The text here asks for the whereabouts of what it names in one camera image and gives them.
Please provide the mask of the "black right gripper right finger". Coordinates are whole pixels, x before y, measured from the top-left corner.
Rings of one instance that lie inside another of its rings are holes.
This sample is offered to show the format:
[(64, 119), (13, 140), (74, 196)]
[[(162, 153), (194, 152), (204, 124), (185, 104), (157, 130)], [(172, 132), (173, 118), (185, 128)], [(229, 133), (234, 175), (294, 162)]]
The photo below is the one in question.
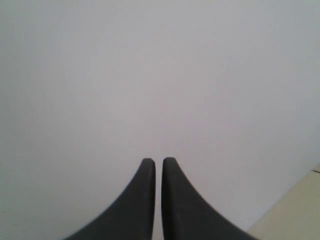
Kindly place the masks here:
[(254, 239), (202, 198), (174, 157), (163, 160), (161, 216), (165, 240)]

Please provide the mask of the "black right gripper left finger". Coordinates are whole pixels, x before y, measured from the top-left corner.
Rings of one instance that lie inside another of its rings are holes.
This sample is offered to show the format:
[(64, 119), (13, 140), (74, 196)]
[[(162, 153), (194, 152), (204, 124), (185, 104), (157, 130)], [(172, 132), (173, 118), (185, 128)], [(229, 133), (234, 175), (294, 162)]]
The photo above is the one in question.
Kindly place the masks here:
[(151, 240), (154, 227), (156, 166), (144, 158), (119, 197), (68, 240)]

